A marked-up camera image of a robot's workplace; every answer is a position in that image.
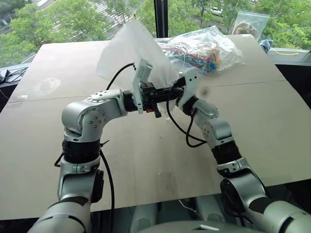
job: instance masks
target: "parked car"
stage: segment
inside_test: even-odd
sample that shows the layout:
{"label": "parked car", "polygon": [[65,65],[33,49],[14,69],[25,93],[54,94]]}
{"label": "parked car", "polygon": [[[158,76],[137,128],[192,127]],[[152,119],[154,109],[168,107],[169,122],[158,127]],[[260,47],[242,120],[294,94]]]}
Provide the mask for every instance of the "parked car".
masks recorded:
{"label": "parked car", "polygon": [[213,7],[211,10],[212,14],[217,15],[217,16],[221,16],[223,10],[222,9],[218,9],[217,7]]}

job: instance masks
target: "wooden table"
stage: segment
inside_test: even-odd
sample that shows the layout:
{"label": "wooden table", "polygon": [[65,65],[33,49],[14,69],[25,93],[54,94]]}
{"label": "wooden table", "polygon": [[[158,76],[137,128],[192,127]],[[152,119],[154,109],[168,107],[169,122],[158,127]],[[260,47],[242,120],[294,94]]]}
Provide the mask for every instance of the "wooden table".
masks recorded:
{"label": "wooden table", "polygon": [[[215,104],[265,185],[311,177],[311,112],[256,41],[229,36],[246,64],[200,77],[198,97]],[[108,42],[46,44],[0,114],[0,219],[40,216],[57,201],[64,107],[105,89],[96,77]],[[185,129],[189,118],[173,115]],[[202,137],[198,127],[193,134]],[[207,145],[189,148],[165,117],[133,112],[109,122],[104,154],[112,170],[116,208],[218,193],[222,177]],[[93,211],[110,208],[104,194]]]}

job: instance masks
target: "blue cloth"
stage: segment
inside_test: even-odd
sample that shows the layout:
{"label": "blue cloth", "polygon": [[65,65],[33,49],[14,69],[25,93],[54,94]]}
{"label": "blue cloth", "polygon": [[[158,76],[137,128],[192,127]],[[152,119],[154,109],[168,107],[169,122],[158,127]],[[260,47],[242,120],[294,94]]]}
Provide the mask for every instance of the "blue cloth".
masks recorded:
{"label": "blue cloth", "polygon": [[270,47],[273,45],[273,40],[262,40],[260,42],[260,46],[262,47],[262,49],[268,53]]}

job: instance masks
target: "plastic bag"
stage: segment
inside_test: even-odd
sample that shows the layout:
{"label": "plastic bag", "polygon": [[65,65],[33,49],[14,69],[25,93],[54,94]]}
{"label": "plastic bag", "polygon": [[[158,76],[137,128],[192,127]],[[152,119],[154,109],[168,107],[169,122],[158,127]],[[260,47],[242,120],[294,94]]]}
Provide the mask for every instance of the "plastic bag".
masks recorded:
{"label": "plastic bag", "polygon": [[256,40],[266,26],[269,15],[240,11],[235,20],[232,34],[252,34]]}
{"label": "plastic bag", "polygon": [[244,64],[242,51],[216,26],[178,35],[159,45],[168,57],[178,58],[205,73]]}
{"label": "plastic bag", "polygon": [[[148,81],[156,88],[169,87],[178,79],[178,72],[148,30],[138,21],[127,23],[104,48],[96,74],[111,80],[123,66],[136,63],[141,58],[153,66]],[[114,84],[124,90],[133,90],[134,76],[134,69],[127,68],[120,73]]]}

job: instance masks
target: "glass window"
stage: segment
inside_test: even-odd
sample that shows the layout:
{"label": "glass window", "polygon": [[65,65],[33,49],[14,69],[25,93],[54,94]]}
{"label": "glass window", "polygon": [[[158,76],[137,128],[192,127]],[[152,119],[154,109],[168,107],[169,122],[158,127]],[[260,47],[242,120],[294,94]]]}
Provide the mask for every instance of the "glass window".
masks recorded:
{"label": "glass window", "polygon": [[23,62],[46,43],[111,39],[141,9],[153,13],[141,18],[154,33],[153,0],[0,0],[0,67]]}
{"label": "glass window", "polygon": [[238,12],[244,11],[270,15],[259,40],[272,39],[273,47],[311,49],[311,0],[168,0],[168,8],[169,36],[212,25],[232,34]]}

